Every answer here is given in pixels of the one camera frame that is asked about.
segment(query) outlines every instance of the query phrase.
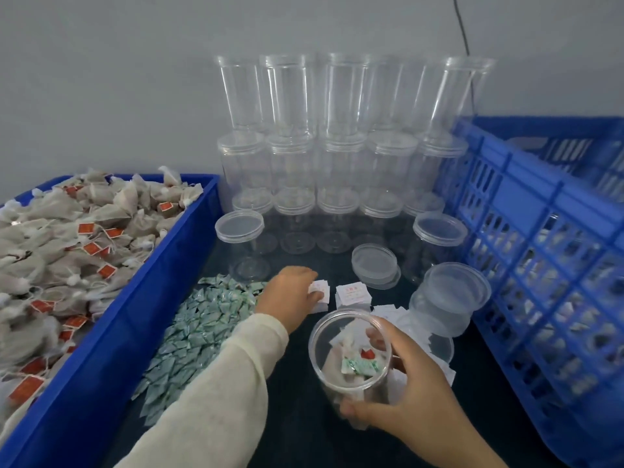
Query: pile of tea bags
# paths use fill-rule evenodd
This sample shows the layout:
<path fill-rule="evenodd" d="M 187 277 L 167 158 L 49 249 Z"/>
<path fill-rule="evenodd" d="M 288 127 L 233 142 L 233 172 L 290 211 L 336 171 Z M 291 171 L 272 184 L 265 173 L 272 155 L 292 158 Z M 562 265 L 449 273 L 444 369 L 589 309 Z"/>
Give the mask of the pile of tea bags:
<path fill-rule="evenodd" d="M 234 327 L 251 315 L 267 283 L 240 284 L 229 275 L 201 278 L 174 321 L 132 399 L 145 392 L 141 417 L 154 425 L 182 390 L 219 353 Z"/>
<path fill-rule="evenodd" d="M 159 170 L 163 182 L 90 170 L 0 208 L 0 431 L 202 194 Z"/>

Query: pile of green sachets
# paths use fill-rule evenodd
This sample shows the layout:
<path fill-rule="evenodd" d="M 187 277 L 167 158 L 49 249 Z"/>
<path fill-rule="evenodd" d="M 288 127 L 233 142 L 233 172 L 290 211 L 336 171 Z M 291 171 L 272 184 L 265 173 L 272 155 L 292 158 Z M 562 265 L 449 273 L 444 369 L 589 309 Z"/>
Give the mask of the pile of green sachets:
<path fill-rule="evenodd" d="M 234 327 L 251 315 L 267 283 L 241 284 L 230 276 L 201 278 L 180 305 L 132 399 L 145 392 L 141 417 L 154 425 L 186 385 L 215 359 Z"/>

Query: dark table surface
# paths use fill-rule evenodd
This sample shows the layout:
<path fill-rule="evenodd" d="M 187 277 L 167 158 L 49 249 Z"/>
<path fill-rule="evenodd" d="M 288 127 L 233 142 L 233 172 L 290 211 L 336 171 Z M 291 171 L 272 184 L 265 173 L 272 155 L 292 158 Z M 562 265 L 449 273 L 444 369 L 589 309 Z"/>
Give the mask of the dark table surface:
<path fill-rule="evenodd" d="M 351 253 L 328 254 L 318 248 L 290 255 L 280 249 L 267 258 L 271 275 L 286 265 L 308 266 L 332 287 L 330 310 L 336 308 L 334 287 L 356 282 Z M 215 244 L 203 275 L 227 274 L 227 245 Z M 408 308 L 416 287 L 401 279 L 396 287 L 370 289 L 373 305 Z M 377 429 L 355 431 L 333 412 L 308 359 L 308 338 L 325 314 L 308 316 L 292 333 L 284 357 L 267 381 L 269 409 L 266 428 L 249 466 L 265 467 L 419 467 L 429 466 L 399 440 Z M 457 371 L 453 391 L 466 415 L 510 468 L 564 467 L 545 447 L 522 409 L 476 327 L 454 339 Z M 114 466 L 146 431 L 138 417 L 143 398 L 128 403 L 123 422 L 102 460 Z"/>

